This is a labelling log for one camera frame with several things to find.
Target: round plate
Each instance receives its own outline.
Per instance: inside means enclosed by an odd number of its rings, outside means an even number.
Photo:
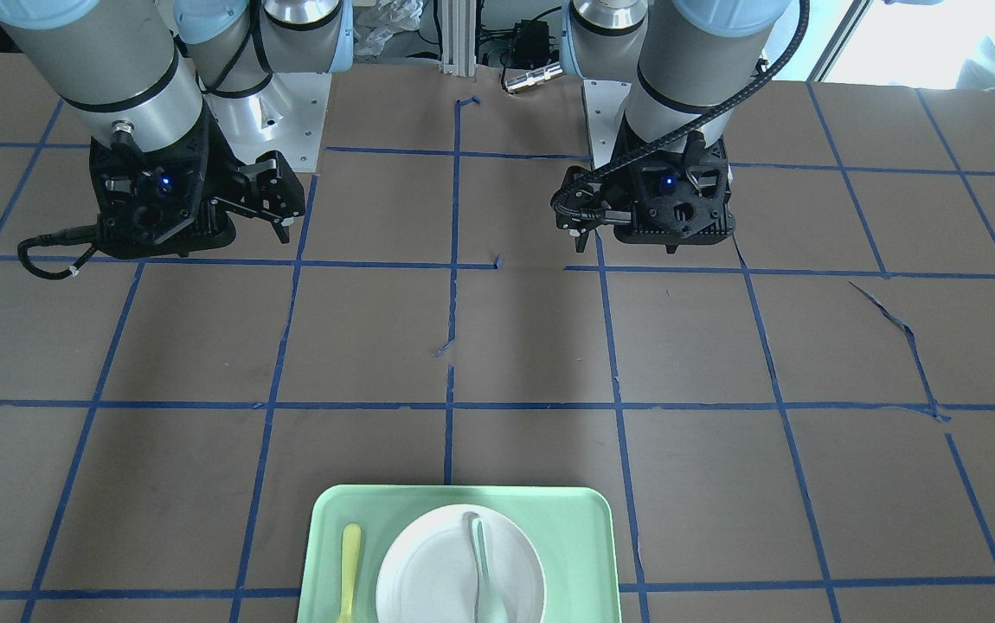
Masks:
[[[417,517],[390,545],[378,572],[379,623],[474,623],[478,572],[466,513],[485,528],[490,573],[510,623],[541,623],[546,588],[532,541],[508,517],[474,504]]]

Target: plastic utensil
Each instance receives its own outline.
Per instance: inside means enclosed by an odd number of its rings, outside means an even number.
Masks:
[[[490,559],[486,556],[482,517],[478,513],[467,513],[466,520],[471,529],[471,543],[474,545],[474,565],[478,569],[478,600],[474,602],[474,623],[509,623],[505,602],[490,578]]]
[[[340,556],[340,618],[336,623],[355,623],[351,607],[355,604],[356,573],[359,571],[359,549],[363,546],[363,529],[349,523],[343,529],[343,554]]]

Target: plastic bag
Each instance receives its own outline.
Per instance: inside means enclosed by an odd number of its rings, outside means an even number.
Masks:
[[[391,36],[420,27],[423,11],[425,0],[379,0],[356,13],[356,56],[381,55]]]

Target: metal frame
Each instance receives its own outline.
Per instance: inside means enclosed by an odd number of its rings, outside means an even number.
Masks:
[[[440,71],[460,78],[474,75],[474,29],[477,0],[447,0],[440,3],[440,23],[443,27],[443,52]]]
[[[837,64],[837,60],[840,60],[844,48],[847,47],[847,42],[855,35],[858,24],[863,23],[863,17],[866,17],[866,12],[870,10],[872,4],[873,0],[852,0],[851,6],[847,8],[847,12],[844,13],[843,19],[837,26],[837,31],[832,33],[832,38],[825,46],[825,51],[821,52],[817,64],[813,66],[813,71],[809,72],[808,80],[810,82],[823,82],[829,76],[832,68]]]

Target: metal connector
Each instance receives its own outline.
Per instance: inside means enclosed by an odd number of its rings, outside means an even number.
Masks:
[[[502,87],[505,88],[506,92],[517,93],[517,91],[524,91],[525,88],[535,87],[536,84],[548,82],[561,75],[563,75],[563,67],[560,67],[560,63],[552,63],[549,66],[534,68],[534,70],[529,71],[527,74],[518,75],[516,78],[506,80]]]

